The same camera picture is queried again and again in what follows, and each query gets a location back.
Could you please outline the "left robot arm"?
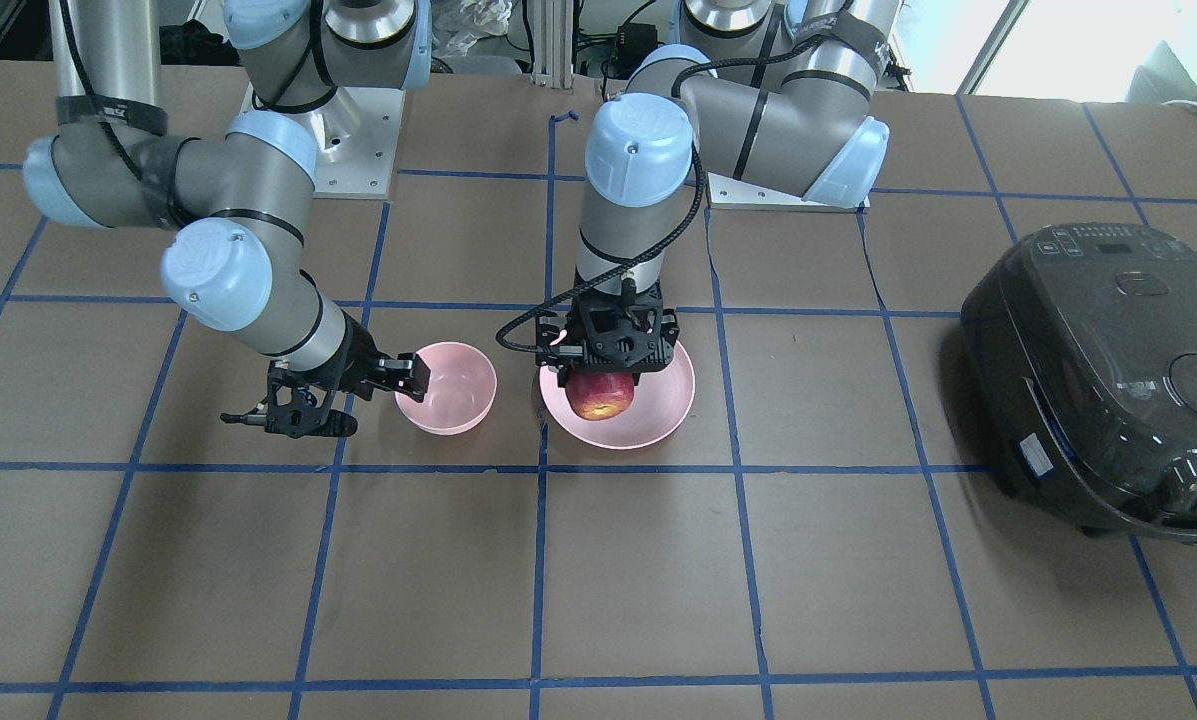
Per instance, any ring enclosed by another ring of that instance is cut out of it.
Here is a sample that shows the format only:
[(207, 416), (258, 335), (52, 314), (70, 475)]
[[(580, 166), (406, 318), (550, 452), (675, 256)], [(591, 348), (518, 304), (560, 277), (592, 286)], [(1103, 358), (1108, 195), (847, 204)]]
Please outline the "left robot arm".
[(575, 283), (529, 311), (528, 352), (558, 388), (666, 370), (679, 324), (666, 250), (706, 205), (712, 176), (830, 208), (863, 205), (889, 127), (869, 114), (891, 63), (898, 1), (679, 1), (658, 47), (603, 102), (585, 146)]

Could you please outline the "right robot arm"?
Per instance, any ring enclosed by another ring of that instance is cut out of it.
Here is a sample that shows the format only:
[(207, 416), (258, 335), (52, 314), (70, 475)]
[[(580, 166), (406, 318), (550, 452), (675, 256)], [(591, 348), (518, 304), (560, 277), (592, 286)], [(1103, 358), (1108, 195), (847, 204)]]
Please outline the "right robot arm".
[(163, 288), (187, 315), (268, 359), (265, 396), (227, 425), (278, 437), (352, 437), (338, 395), (420, 402), (418, 354), (383, 354), (302, 268), (316, 163), (304, 118), (348, 86), (420, 89), (432, 72), (426, 1), (227, 1), (229, 42), (255, 104), (220, 140), (168, 132), (150, 1), (51, 1), (57, 133), (28, 146), (42, 215), (90, 228), (174, 232)]

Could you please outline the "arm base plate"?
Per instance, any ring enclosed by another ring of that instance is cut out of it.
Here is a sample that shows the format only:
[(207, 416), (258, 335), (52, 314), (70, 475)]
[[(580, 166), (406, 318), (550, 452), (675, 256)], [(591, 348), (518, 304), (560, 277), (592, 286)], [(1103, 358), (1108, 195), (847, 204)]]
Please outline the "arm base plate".
[(853, 210), (871, 209), (871, 200), (853, 208), (839, 208), (834, 205), (803, 200), (790, 193), (778, 193), (766, 187), (758, 187), (734, 179), (721, 173), (707, 173), (709, 202), (712, 208), (723, 210), (803, 210), (803, 213), (844, 214)]
[(322, 108), (296, 115), (318, 141), (316, 199), (387, 200), (407, 94), (397, 89), (338, 89)]

